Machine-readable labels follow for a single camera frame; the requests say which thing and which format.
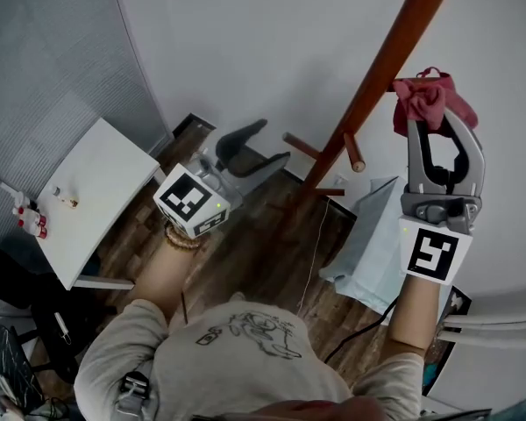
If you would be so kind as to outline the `wooden coat rack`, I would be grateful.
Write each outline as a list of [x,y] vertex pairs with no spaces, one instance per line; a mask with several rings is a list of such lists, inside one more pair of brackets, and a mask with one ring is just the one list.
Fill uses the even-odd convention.
[[346,152],[352,169],[357,172],[366,164],[356,142],[356,134],[385,93],[393,90],[393,82],[416,48],[444,0],[404,0],[394,23],[359,85],[354,98],[319,151],[295,135],[286,132],[283,140],[315,161],[300,188],[276,209],[282,212],[275,232],[286,232],[299,208],[315,196],[343,196],[341,188],[320,188],[318,184],[330,171],[339,155]]

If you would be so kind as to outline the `small clear bottle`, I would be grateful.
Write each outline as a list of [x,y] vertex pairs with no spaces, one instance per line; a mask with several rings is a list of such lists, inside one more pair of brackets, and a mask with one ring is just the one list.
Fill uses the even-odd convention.
[[50,185],[48,189],[54,197],[56,197],[70,209],[75,209],[78,206],[79,201],[77,197],[70,191],[62,189],[56,185]]

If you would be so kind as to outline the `person's left forearm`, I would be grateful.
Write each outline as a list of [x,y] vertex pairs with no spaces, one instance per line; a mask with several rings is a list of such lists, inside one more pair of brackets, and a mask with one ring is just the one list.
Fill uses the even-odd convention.
[[153,303],[169,322],[181,303],[181,293],[196,254],[197,248],[178,248],[163,240],[141,271],[131,299]]

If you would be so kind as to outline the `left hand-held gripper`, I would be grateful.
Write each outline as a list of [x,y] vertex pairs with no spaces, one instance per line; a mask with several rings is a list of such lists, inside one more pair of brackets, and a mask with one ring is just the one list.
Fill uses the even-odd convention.
[[[228,168],[246,142],[268,121],[261,118],[225,134],[216,143],[217,168]],[[196,153],[186,164],[178,163],[153,196],[162,214],[181,233],[196,239],[228,220],[242,203],[239,192],[252,192],[288,163],[290,153],[278,153],[245,170],[229,167],[236,189],[224,179],[210,158]]]

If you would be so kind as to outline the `person's grey printed shirt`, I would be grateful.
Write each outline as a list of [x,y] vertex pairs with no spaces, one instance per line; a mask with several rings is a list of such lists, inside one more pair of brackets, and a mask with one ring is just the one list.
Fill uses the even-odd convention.
[[130,303],[80,365],[75,397],[87,421],[109,421],[124,376],[139,367],[151,385],[153,421],[406,421],[420,414],[419,355],[394,355],[350,388],[317,358],[300,318],[261,303],[224,303],[176,331],[153,303]]

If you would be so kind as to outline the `white table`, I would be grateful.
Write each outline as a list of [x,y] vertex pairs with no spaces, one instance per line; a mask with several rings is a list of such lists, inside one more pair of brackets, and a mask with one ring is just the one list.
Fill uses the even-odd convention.
[[[37,205],[47,237],[38,244],[65,289],[129,290],[129,280],[88,276],[82,270],[132,199],[151,180],[163,182],[157,162],[107,121],[98,119],[75,144],[41,190]],[[73,193],[70,209],[48,187]]]

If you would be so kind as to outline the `person's right forearm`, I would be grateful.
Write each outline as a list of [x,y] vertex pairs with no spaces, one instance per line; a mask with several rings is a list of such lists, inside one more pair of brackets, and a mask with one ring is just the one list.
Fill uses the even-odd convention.
[[394,307],[380,360],[402,353],[425,357],[435,337],[440,284],[407,275]]

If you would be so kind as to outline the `white pipe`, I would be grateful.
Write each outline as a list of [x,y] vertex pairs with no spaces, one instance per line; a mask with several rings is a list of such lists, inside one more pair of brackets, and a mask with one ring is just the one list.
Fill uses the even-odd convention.
[[460,332],[441,331],[437,338],[443,341],[467,345],[482,346],[497,349],[526,350],[526,330],[516,331],[474,331]]
[[486,314],[486,315],[449,315],[444,319],[445,325],[524,325],[526,328],[526,313],[518,314]]

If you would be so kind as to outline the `black office chair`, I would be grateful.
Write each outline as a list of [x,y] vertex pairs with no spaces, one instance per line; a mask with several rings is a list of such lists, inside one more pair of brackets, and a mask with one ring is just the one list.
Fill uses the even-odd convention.
[[[1,249],[0,301],[31,311],[37,337],[49,358],[48,367],[69,384],[78,373],[76,356],[93,340],[104,319],[117,313],[114,306],[100,303],[84,289],[65,289],[53,273],[28,271]],[[55,312],[61,314],[69,330],[70,346],[60,337]]]

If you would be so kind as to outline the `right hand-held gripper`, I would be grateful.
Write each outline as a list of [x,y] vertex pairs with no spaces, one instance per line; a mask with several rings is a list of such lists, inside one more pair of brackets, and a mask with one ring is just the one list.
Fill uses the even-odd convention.
[[450,285],[473,241],[486,161],[468,123],[450,109],[444,121],[458,149],[448,195],[448,172],[432,162],[426,123],[407,122],[409,192],[401,197],[399,239],[404,274]]

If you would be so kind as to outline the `red label water bottle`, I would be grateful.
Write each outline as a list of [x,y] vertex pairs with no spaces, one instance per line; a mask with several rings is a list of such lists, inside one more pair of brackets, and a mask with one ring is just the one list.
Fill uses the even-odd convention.
[[45,228],[45,226],[42,226],[34,221],[28,219],[23,220],[22,218],[20,218],[18,220],[18,226],[21,227],[27,233],[31,234],[33,237],[39,239],[45,239],[47,237],[47,229]]
[[28,220],[31,223],[38,223],[40,221],[40,213],[30,207],[14,207],[12,209],[12,214],[19,219]]

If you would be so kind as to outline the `black framed picture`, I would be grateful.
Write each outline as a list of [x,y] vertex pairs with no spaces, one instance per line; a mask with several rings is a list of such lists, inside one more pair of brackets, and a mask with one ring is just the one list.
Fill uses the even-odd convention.
[[444,313],[448,315],[466,315],[471,307],[472,300],[460,289],[452,286],[448,296]]

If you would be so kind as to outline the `red cloth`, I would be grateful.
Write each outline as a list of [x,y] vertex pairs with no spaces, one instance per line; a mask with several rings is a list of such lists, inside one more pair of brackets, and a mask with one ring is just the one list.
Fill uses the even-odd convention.
[[478,124],[478,116],[471,105],[457,92],[455,83],[449,73],[434,66],[419,72],[416,78],[398,79],[393,82],[393,89],[398,101],[394,109],[394,132],[408,137],[408,121],[421,122],[428,133],[439,134],[449,138],[448,128],[443,128],[444,111],[451,110],[471,129]]

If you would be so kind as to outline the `light blue floral covered box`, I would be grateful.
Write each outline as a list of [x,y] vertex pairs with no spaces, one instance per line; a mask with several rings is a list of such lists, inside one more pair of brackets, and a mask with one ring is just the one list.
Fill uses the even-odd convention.
[[406,276],[401,266],[401,177],[371,180],[371,191],[352,207],[357,220],[344,245],[320,276],[334,284],[336,293],[384,313]]

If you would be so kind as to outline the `black marble round table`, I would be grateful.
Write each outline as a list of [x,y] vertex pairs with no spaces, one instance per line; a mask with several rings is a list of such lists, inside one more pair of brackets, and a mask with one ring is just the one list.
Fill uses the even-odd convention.
[[23,348],[36,338],[36,329],[18,334],[13,326],[0,323],[0,386],[24,413],[44,402],[42,389]]

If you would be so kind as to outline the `small teal object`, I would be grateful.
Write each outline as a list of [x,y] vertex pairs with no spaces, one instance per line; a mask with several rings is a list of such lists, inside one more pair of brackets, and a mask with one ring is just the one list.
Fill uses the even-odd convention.
[[432,387],[433,382],[437,379],[438,376],[438,364],[429,363],[426,364],[423,370],[423,383],[422,383],[422,392],[426,394]]

